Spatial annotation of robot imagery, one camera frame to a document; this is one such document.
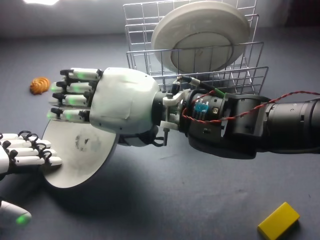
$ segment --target metal wire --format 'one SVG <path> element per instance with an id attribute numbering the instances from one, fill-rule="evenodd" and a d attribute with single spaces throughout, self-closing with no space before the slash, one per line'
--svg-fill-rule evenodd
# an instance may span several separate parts
<path id="1" fill-rule="evenodd" d="M 253 34 L 248 43 L 227 46 L 211 46 L 184 49 L 152 50 L 151 36 L 160 20 L 169 12 L 185 4 L 198 2 L 199 0 L 164 0 L 142 3 L 130 3 L 123 5 L 125 15 L 125 33 L 129 52 L 127 62 L 131 69 L 145 72 L 152 76 L 163 90 L 170 89 L 172 82 L 181 76 L 180 62 L 183 51 L 193 51 L 193 73 L 184 74 L 199 78 L 201 81 L 212 84 L 225 92 L 234 94 L 260 94 L 265 81 L 268 67 L 258 67 L 263 50 L 263 42 L 253 42 L 259 16 L 255 14 L 257 0 L 219 0 L 231 4 L 241 11 L 247 18 Z M 229 62 L 235 48 L 243 48 L 243 54 L 230 65 L 224 65 L 224 69 L 213 71 L 211 69 L 214 51 L 219 48 L 227 48 L 226 63 Z M 196 51 L 206 51 L 210 57 L 208 68 L 205 69 L 198 63 Z M 176 59 L 176 71 L 169 70 L 163 63 L 163 54 L 170 52 Z"/>

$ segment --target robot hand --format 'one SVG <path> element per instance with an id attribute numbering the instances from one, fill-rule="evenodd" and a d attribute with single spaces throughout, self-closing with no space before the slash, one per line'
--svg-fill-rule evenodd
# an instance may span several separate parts
<path id="1" fill-rule="evenodd" d="M 119 67 L 105 71 L 71 68 L 60 74 L 63 81 L 51 87 L 53 94 L 49 102 L 55 107 L 49 111 L 48 118 L 90 123 L 98 129 L 120 134 L 122 145 L 161 146 L 155 140 L 163 137 L 156 137 L 158 128 L 152 120 L 153 101 L 161 91 L 151 76 Z"/>
<path id="2" fill-rule="evenodd" d="M 0 180 L 8 174 L 32 172 L 41 165 L 61 165 L 61 158 L 50 147 L 49 141 L 30 131 L 0 133 Z"/>

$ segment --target yellow block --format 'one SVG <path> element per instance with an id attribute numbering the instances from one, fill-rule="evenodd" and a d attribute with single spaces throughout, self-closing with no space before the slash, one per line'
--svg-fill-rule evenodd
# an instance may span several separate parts
<path id="1" fill-rule="evenodd" d="M 284 202 L 259 224 L 258 231 L 267 240 L 276 240 L 294 224 L 299 217 L 300 215 L 287 202 Z"/>

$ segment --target red wire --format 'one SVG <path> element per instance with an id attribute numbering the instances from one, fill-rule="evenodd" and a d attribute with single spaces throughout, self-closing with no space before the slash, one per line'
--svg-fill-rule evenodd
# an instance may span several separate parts
<path id="1" fill-rule="evenodd" d="M 208 96 L 208 95 L 211 95 L 211 94 L 213 94 L 213 93 L 215 93 L 215 91 L 210 91 L 209 93 L 204 94 L 204 95 L 198 97 L 197 99 L 193 100 L 193 101 L 191 102 L 191 104 L 193 105 L 198 99 L 203 98 L 203 97 Z M 268 105 L 268 104 L 274 104 L 275 102 L 279 101 L 280 99 L 284 99 L 284 98 L 286 98 L 286 97 L 288 97 L 288 96 L 290 96 L 290 95 L 293 95 L 293 94 L 312 94 L 312 95 L 318 95 L 318 96 L 320 96 L 320 93 L 317 93 L 317 92 L 311 92 L 311 91 L 293 91 L 293 92 L 284 94 L 284 95 L 282 95 L 282 96 L 280 96 L 280 97 L 278 97 L 278 98 L 276 98 L 276 99 L 273 99 L 273 100 L 271 100 L 271 101 L 268 101 L 268 102 L 265 102 L 265 103 L 263 103 L 263 104 L 261 104 L 261 105 L 258 105 L 258 106 L 256 106 L 256 107 L 250 109 L 249 111 L 245 111 L 245 112 L 243 112 L 243 113 L 241 113 L 241 114 L 234 115 L 234 116 L 222 117 L 222 118 L 220 118 L 220 119 L 218 119 L 218 120 L 202 121 L 202 120 L 198 120 L 198 119 L 192 118 L 192 117 L 186 115 L 187 108 L 185 108 L 185 109 L 182 111 L 182 116 L 183 116 L 185 119 L 190 119 L 190 120 L 192 120 L 192 121 L 196 121 L 196 122 L 202 123 L 202 124 L 209 124 L 209 123 L 215 123 L 215 124 L 216 124 L 216 123 L 221 123 L 223 120 L 235 120 L 236 118 L 243 117 L 244 115 L 250 114 L 250 113 L 254 112 L 255 110 L 258 110 L 258 109 L 260 109 L 260 108 L 262 108 L 262 107 L 264 107 L 264 106 L 266 106 L 266 105 Z"/>

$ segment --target brown cookie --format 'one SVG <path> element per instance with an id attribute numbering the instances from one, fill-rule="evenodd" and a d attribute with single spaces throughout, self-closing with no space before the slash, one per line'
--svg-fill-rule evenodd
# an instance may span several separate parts
<path id="1" fill-rule="evenodd" d="M 30 85 L 30 91 L 32 94 L 42 94 L 46 91 L 48 91 L 50 87 L 50 81 L 46 77 L 36 77 L 32 80 L 32 83 Z"/>

